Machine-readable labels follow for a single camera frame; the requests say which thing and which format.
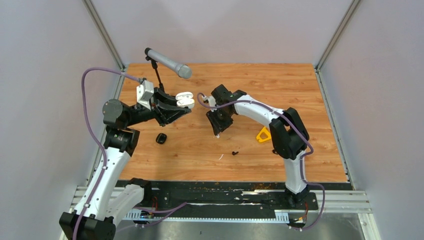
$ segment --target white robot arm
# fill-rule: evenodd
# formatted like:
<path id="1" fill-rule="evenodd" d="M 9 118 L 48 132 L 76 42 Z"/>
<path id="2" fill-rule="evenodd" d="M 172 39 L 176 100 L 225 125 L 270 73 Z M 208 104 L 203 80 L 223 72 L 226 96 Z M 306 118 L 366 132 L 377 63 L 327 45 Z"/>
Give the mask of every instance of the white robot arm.
<path id="1" fill-rule="evenodd" d="M 189 78 L 191 69 L 150 48 L 146 49 L 146 55 L 146 59 L 151 61 L 156 72 L 159 87 L 154 87 L 153 83 L 145 78 L 136 78 L 102 67 L 89 68 L 82 75 L 83 94 L 85 92 L 85 76 L 92 70 L 124 74 L 127 78 L 139 82 L 140 85 L 136 88 L 137 103 L 135 105 L 128 106 L 117 99 L 110 99 L 103 105 L 103 123 L 106 125 L 104 149 L 100 142 L 95 139 L 99 147 L 102 148 L 102 158 L 84 196 L 75 206 L 73 212 L 64 212 L 59 220 L 59 224 L 68 239 L 113 239 L 116 226 L 123 217 L 138 203 L 148 202 L 152 199 L 151 183 L 143 179 L 133 178 L 124 191 L 110 202 L 113 189 L 122 170 L 133 155 L 140 135 L 138 130 L 128 127 L 152 119 L 155 119 L 160 126 L 164 127 L 191 113 L 191 108 L 194 107 L 195 103 L 191 92 L 182 92 L 176 96 L 165 93 L 164 85 L 157 70 L 157 63 L 162 63 L 171 68 L 182 78 Z"/>
<path id="2" fill-rule="evenodd" d="M 212 125 L 213 133 L 219 136 L 221 132 L 227 129 L 233 123 L 231 118 L 233 114 L 246 116 L 267 127 L 271 132 L 275 151 L 284 160 L 287 176 L 285 187 L 291 193 L 290 201 L 292 203 L 301 202 L 309 192 L 309 188 L 301 176 L 301 170 L 303 176 L 305 176 L 305 164 L 300 161 L 307 145 L 293 129 L 287 130 L 285 128 L 288 123 L 280 116 L 287 117 L 308 140 L 309 134 L 297 111 L 294 108 L 284 110 L 266 105 L 241 90 L 232 93 L 222 84 L 215 88 L 211 94 L 212 96 L 203 97 L 203 101 L 208 103 L 210 107 L 226 105 L 225 107 L 211 109 L 206 113 Z"/>

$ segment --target white wall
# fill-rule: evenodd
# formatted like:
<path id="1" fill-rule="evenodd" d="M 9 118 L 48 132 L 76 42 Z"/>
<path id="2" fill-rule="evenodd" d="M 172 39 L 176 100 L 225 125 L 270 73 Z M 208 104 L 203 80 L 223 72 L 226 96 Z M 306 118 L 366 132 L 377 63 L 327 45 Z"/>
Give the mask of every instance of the white wall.
<path id="1" fill-rule="evenodd" d="M 318 63 L 351 0 L 93 0 L 126 63 Z"/>
<path id="2" fill-rule="evenodd" d="M 95 152 L 81 75 L 115 64 L 80 0 L 1 0 L 0 35 L 0 239 L 58 239 L 59 218 Z M 116 80 L 88 75 L 89 117 L 99 135 Z"/>
<path id="3" fill-rule="evenodd" d="M 322 70 L 349 171 L 384 240 L 424 235 L 423 9 L 362 1 Z"/>

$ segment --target microphone stand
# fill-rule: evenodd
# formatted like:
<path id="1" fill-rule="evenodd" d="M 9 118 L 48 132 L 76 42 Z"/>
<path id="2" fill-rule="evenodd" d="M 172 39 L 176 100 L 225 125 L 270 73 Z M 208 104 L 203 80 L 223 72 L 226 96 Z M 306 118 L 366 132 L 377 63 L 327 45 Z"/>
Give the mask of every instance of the microphone stand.
<path id="1" fill-rule="evenodd" d="M 162 84 L 161 78 L 159 77 L 158 62 L 149 56 L 146 56 L 146 60 L 151 62 L 151 67 L 156 72 L 157 80 L 159 81 L 159 89 L 165 92 L 164 85 Z"/>

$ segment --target wooden platform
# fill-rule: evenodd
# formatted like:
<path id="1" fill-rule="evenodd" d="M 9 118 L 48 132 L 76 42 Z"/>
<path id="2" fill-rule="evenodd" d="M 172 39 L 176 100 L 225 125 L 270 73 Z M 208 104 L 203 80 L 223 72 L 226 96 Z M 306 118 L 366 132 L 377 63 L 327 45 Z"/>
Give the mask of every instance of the wooden platform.
<path id="1" fill-rule="evenodd" d="M 159 74 L 165 91 L 202 92 L 210 96 L 220 84 L 238 89 L 276 108 L 295 108 L 310 135 L 315 153 L 305 160 L 306 177 L 313 182 L 346 182 L 346 176 L 311 64 L 189 64 L 193 75 L 182 79 L 163 66 Z M 149 63 L 131 64 L 130 75 L 146 77 L 158 85 Z M 136 103 L 137 83 L 126 79 L 120 100 Z M 155 120 L 134 125 L 140 131 L 137 149 L 120 178 L 168 181 L 286 180 L 283 160 L 272 153 L 272 142 L 258 143 L 262 125 L 234 115 L 234 123 L 216 138 L 206 117 L 208 109 L 196 103 L 192 113 L 160 127 Z M 155 142 L 159 133 L 168 138 Z"/>

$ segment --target microphone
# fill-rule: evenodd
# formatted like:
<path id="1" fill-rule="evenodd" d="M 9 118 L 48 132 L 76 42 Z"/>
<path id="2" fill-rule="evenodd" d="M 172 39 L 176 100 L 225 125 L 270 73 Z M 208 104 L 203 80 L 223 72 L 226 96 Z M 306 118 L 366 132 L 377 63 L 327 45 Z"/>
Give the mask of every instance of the microphone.
<path id="1" fill-rule="evenodd" d="M 144 53 L 151 59 L 155 60 L 158 63 L 161 63 L 163 65 L 165 65 L 167 68 L 171 69 L 172 71 L 174 71 L 178 77 L 183 78 L 183 79 L 189 79 L 192 76 L 192 70 L 190 69 L 189 66 L 185 65 L 185 64 L 181 64 L 178 63 L 162 54 L 160 54 L 159 52 L 147 47 L 144 50 Z"/>

